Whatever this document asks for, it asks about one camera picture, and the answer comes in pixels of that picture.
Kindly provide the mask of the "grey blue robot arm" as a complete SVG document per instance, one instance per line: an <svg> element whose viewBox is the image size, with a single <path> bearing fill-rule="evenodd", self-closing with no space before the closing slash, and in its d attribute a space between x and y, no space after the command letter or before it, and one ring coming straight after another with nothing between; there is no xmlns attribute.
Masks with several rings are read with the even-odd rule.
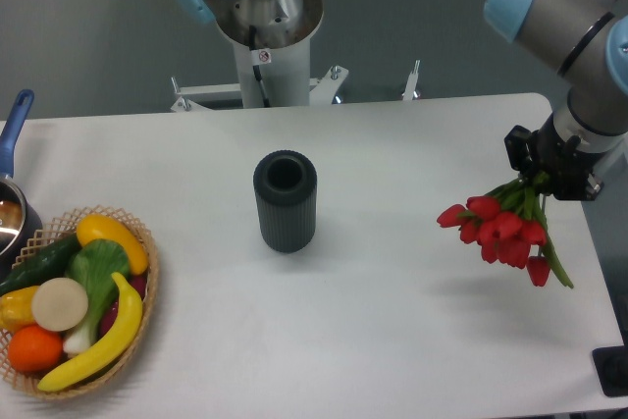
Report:
<svg viewBox="0 0 628 419"><path fill-rule="evenodd" d="M310 39L322 0L177 0L198 23L216 24L231 43L247 108L327 105L346 70L310 76ZM537 131L506 138L511 167L525 179L547 175L541 191L590 201L602 189L595 168L627 133L627 22L616 0L486 0L486 22L570 85L566 102Z"/></svg>

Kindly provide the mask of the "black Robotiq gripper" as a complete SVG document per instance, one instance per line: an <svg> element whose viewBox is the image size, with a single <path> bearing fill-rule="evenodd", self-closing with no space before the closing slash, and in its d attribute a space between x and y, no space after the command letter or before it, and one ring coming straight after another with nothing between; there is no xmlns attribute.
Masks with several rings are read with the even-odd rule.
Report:
<svg viewBox="0 0 628 419"><path fill-rule="evenodd" d="M594 168L602 153L578 149L581 138L563 141L554 129L531 133L516 125L504 138L510 168L528 177L538 192L563 201L593 201L603 188Z"/></svg>

